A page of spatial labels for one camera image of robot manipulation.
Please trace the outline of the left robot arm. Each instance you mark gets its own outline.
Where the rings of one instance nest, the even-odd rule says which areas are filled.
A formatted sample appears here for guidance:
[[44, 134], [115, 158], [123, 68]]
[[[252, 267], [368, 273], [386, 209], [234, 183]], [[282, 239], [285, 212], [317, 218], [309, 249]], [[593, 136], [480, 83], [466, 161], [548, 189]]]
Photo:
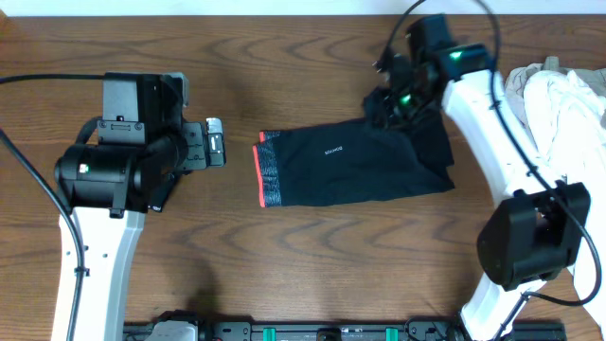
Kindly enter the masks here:
[[103, 114], [59, 158], [55, 180], [62, 264], [54, 340], [118, 340], [129, 279], [149, 211], [163, 209], [180, 177], [226, 163], [223, 126], [186, 121], [182, 73], [106, 73]]

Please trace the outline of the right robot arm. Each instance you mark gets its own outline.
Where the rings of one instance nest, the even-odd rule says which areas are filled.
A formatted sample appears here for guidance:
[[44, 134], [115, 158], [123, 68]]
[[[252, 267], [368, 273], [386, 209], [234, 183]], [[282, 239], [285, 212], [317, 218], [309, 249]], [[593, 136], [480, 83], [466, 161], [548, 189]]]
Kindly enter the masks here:
[[563, 182], [529, 140], [508, 106], [497, 50], [457, 43], [442, 14], [417, 20], [406, 39], [407, 56], [387, 46], [375, 64], [389, 85], [370, 120], [408, 129], [441, 109], [467, 139], [495, 210], [476, 242], [482, 278], [449, 338], [513, 339], [526, 303], [591, 242], [590, 194], [581, 183]]

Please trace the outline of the black pants with red waistband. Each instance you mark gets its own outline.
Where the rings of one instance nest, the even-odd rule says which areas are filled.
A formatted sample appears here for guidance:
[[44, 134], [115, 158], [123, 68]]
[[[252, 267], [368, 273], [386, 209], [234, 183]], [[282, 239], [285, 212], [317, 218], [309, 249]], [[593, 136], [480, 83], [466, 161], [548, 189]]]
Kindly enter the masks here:
[[378, 87], [364, 99], [362, 118], [260, 132], [253, 147], [260, 206], [334, 206], [454, 189], [438, 105], [404, 122], [396, 106]]

